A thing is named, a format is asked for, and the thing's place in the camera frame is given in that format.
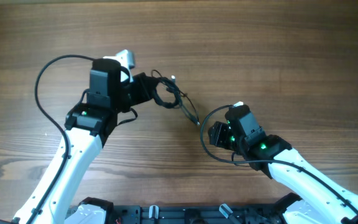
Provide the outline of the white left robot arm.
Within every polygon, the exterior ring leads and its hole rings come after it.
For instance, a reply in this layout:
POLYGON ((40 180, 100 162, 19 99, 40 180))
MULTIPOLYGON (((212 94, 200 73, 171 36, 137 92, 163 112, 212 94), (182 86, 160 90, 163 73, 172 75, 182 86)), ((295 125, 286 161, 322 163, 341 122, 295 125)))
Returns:
POLYGON ((133 76, 130 56, 92 59, 89 87, 68 112, 62 141, 41 181, 12 223, 65 223, 79 184, 108 136, 119 126, 119 113, 151 100, 156 78, 133 76))

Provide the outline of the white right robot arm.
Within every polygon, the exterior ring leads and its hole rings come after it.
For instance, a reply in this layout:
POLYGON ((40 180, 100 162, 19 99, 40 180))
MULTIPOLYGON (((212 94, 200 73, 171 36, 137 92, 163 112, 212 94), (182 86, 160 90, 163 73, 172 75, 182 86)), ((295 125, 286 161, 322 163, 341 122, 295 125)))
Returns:
POLYGON ((243 158, 228 163, 247 164, 293 191, 278 209, 285 223, 358 223, 357 194, 313 167, 283 138, 266 134, 247 105, 223 108, 226 120, 207 129, 210 145, 243 158))

